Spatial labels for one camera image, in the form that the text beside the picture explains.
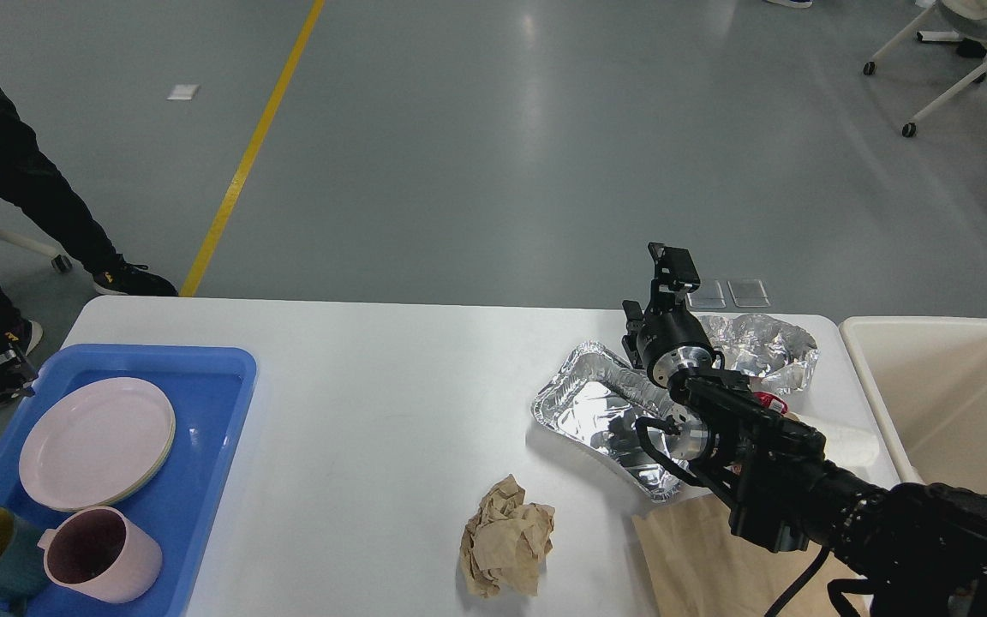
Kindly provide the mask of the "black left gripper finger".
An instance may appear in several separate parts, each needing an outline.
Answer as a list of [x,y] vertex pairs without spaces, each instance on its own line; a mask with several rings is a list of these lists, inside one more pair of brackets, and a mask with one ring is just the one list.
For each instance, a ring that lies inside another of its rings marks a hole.
[[28,360],[12,360],[1,364],[0,402],[11,402],[17,398],[34,395],[33,383],[38,378],[38,369]]

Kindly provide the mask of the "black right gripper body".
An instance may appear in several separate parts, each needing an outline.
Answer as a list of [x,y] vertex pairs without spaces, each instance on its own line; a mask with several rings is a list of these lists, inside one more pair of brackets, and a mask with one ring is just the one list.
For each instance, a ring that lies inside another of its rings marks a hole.
[[638,343],[622,340],[622,346],[631,366],[643,371],[655,386],[669,386],[682,371],[715,368],[717,363],[714,346],[689,309],[670,314],[650,314],[643,309]]

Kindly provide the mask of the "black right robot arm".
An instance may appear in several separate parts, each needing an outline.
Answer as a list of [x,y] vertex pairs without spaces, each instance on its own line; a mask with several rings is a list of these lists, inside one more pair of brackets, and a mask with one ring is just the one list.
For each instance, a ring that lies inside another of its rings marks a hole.
[[701,284],[689,251],[648,251],[648,304],[623,301],[622,344],[685,414],[639,417],[636,440],[666,472],[723,501],[734,536],[771,552],[818,544],[768,614],[835,557],[853,571],[827,586],[841,616],[855,615],[850,595],[869,596],[873,616],[987,616],[987,494],[944,483],[882,488],[829,460],[822,433],[771,410],[747,375],[725,368],[688,309]]

